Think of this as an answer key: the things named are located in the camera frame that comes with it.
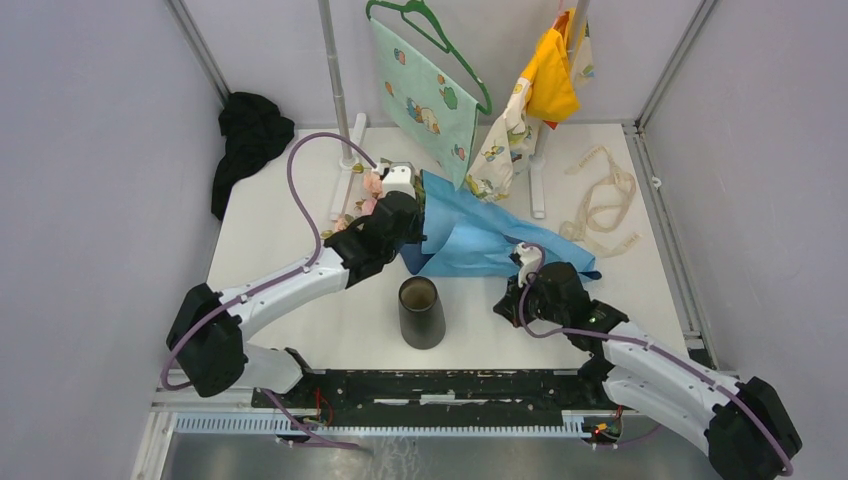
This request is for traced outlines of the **yellow cream patterned garment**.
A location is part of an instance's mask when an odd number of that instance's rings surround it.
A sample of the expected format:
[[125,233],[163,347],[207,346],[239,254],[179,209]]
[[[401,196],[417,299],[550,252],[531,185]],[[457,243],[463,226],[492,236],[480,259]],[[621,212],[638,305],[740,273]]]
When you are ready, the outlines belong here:
[[465,176],[481,201],[509,196],[513,180],[529,169],[542,130],[556,128],[581,107],[577,91],[595,76],[589,24],[564,10],[537,42],[506,107],[491,125]]

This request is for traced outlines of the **green hanger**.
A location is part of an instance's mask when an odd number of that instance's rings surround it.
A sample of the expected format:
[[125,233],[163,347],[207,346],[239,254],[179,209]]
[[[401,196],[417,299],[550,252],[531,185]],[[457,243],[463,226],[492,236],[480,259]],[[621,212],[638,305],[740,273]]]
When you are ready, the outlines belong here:
[[[449,40],[437,16],[423,0],[409,0],[403,4],[394,3],[391,1],[368,0],[365,6],[365,13],[368,20],[372,19],[371,10],[374,7],[380,7],[398,12],[400,18],[405,23],[411,26],[415,31],[417,31],[420,35],[426,38],[430,43],[435,45],[443,53],[452,56],[471,77],[471,79],[474,81],[474,83],[477,85],[483,95],[484,103],[479,104],[477,106],[477,110],[483,115],[490,115],[492,113],[493,102],[487,86],[482,81],[480,76],[475,72],[473,67],[466,61],[464,56]],[[423,17],[430,25],[433,32],[436,34],[437,38],[433,37],[427,31],[423,30],[420,26],[418,26],[415,22],[410,20],[408,18],[408,15],[410,13],[418,14]]]

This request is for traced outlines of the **mint green patterned towel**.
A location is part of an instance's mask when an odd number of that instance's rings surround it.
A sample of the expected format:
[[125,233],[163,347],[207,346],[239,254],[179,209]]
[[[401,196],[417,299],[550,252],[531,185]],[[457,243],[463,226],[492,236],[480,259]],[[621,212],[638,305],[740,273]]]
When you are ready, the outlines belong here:
[[369,23],[384,110],[461,188],[472,160],[477,100],[388,27]]

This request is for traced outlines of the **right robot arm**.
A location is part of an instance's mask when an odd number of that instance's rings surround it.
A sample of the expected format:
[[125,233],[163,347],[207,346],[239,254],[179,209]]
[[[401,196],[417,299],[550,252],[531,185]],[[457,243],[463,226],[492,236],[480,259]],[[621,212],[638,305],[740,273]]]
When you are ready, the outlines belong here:
[[577,382],[591,408],[628,407],[699,449],[723,479],[778,479],[794,472],[803,442],[776,389],[741,381],[669,349],[623,312],[584,289],[569,263],[519,260],[495,313],[533,338],[533,321],[554,324],[588,354]]

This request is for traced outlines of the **dark blue wrapping paper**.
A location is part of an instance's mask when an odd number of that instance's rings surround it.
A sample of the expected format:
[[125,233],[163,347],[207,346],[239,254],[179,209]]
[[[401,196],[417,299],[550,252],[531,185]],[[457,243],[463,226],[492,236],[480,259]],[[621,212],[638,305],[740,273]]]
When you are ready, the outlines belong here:
[[400,249],[400,256],[411,275],[418,275],[430,260],[430,255],[424,254],[421,244],[405,244]]

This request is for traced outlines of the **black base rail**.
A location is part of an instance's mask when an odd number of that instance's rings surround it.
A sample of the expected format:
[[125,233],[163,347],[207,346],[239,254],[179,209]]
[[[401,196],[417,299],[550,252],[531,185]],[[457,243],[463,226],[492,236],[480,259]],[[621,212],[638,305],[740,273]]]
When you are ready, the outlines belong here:
[[279,402],[332,427],[548,427],[618,407],[574,370],[323,370]]

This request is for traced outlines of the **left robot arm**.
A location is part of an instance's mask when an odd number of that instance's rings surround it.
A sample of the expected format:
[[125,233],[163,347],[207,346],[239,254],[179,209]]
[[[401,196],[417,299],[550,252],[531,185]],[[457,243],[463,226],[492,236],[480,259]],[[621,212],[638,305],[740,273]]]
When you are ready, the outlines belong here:
[[240,385],[270,389],[288,406],[302,407],[314,394],[302,359],[293,350],[257,347],[250,339],[299,307],[381,273],[402,246],[422,239],[415,196],[392,191],[371,214],[288,267],[223,291],[198,284],[185,294],[166,337],[168,361],[179,365],[187,377],[183,385],[202,398]]

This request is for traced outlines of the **black cloth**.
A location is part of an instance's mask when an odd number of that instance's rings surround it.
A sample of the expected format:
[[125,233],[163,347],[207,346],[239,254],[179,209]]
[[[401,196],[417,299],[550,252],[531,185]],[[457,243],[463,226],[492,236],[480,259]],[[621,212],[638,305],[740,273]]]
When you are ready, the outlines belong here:
[[295,123],[264,96],[234,92],[218,117],[225,153],[211,188],[212,215],[224,219],[233,187],[278,158],[294,138]]

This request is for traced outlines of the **pink flower bouquet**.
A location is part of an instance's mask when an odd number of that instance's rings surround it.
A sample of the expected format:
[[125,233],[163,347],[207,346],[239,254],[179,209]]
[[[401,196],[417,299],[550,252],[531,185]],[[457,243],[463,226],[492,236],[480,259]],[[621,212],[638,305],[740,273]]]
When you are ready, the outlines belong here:
[[[381,164],[395,163],[388,159],[381,158],[379,161],[379,169],[374,170],[364,163],[354,167],[353,182],[350,191],[350,197],[345,209],[345,214],[342,218],[332,221],[332,225],[320,232],[321,240],[326,240],[332,234],[347,228],[354,220],[363,215],[370,215],[376,207],[377,201],[385,197],[381,188]],[[423,215],[426,203],[426,194],[423,189],[423,180],[420,171],[416,170],[415,191],[418,202],[420,215]]]

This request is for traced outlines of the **black vase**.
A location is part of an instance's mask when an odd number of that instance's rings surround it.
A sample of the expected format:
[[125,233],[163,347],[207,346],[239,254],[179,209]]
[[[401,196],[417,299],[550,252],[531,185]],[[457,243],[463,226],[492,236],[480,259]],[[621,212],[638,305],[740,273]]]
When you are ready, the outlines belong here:
[[428,278],[414,276],[398,291],[400,331],[405,342],[419,350],[437,346],[446,334],[446,320],[436,285]]

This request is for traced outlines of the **light blue wrapping paper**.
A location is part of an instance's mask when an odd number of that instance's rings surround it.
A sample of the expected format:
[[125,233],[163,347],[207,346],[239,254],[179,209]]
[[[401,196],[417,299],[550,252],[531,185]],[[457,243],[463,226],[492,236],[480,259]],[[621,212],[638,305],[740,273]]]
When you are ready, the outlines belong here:
[[510,256],[517,244],[527,242],[542,246],[548,262],[571,263],[586,280],[602,278],[596,257],[559,234],[456,190],[431,172],[423,171],[421,178],[426,194],[421,250],[430,260],[418,275],[510,277],[519,270]]

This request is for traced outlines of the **cream ribbon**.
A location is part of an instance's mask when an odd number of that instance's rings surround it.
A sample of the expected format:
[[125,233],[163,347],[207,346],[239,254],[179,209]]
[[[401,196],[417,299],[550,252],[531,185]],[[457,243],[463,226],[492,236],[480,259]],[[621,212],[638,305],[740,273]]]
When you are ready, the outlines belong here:
[[576,175],[589,164],[603,158],[608,173],[592,184],[582,196],[573,220],[565,220],[559,235],[574,243],[582,243],[596,257],[612,258],[624,255],[641,239],[641,234],[631,232],[614,246],[598,242],[592,234],[611,234],[626,219],[638,187],[633,174],[618,165],[611,151],[603,145],[590,148],[576,165],[565,173]]

